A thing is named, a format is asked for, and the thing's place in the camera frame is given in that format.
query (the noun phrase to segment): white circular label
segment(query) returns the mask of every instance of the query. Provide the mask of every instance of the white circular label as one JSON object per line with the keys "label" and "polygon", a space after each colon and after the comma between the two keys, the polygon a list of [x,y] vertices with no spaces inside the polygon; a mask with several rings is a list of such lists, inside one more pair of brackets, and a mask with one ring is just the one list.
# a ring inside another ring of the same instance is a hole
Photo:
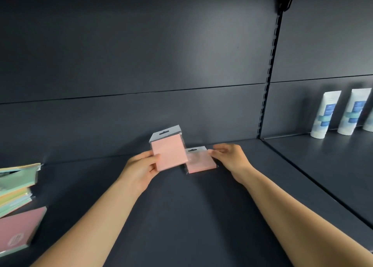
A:
{"label": "white circular label", "polygon": [[16,234],[15,236],[13,236],[13,237],[8,241],[8,246],[9,246],[9,247],[12,247],[12,246],[15,246],[15,245],[19,244],[19,242],[23,239],[24,236],[25,236],[24,233]]}

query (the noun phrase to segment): white tube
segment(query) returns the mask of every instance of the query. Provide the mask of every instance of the white tube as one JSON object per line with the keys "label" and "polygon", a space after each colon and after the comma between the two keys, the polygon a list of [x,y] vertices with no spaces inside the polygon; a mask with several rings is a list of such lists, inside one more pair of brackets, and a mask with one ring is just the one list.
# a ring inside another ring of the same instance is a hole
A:
{"label": "white tube", "polygon": [[364,123],[363,130],[373,132],[373,109],[371,110],[367,120]]}
{"label": "white tube", "polygon": [[339,123],[338,133],[342,135],[352,135],[370,91],[371,88],[361,88],[351,91],[346,110]]}
{"label": "white tube", "polygon": [[329,128],[330,119],[338,102],[341,91],[329,91],[324,93],[315,121],[313,122],[311,137],[324,138]]}

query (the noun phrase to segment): person's right arm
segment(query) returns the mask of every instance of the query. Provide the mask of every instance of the person's right arm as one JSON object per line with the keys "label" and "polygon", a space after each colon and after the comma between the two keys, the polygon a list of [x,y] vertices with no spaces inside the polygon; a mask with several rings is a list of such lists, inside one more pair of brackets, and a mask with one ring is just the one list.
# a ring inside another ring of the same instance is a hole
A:
{"label": "person's right arm", "polygon": [[373,254],[256,170],[239,145],[209,152],[248,190],[295,267],[373,266]]}

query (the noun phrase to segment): forearm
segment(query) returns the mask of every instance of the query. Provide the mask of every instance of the forearm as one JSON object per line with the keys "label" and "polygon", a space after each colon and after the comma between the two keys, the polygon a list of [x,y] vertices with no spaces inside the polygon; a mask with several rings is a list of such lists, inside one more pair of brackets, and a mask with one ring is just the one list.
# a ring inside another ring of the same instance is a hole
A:
{"label": "forearm", "polygon": [[244,186],[295,267],[373,266],[373,255],[255,169]]}
{"label": "forearm", "polygon": [[116,181],[32,267],[102,267],[138,193]]}

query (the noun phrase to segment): packaged pink sticky notes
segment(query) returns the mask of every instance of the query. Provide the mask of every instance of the packaged pink sticky notes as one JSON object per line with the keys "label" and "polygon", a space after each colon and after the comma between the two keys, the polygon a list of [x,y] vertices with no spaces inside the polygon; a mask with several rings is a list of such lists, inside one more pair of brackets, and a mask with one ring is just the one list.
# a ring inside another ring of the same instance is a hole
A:
{"label": "packaged pink sticky notes", "polygon": [[187,173],[191,174],[217,167],[215,161],[208,154],[206,147],[193,147],[185,151],[188,157],[188,162],[185,164]]}
{"label": "packaged pink sticky notes", "polygon": [[0,257],[29,246],[46,207],[0,219]]}
{"label": "packaged pink sticky notes", "polygon": [[179,125],[154,133],[149,142],[154,155],[160,154],[156,162],[158,171],[179,166],[188,161]]}

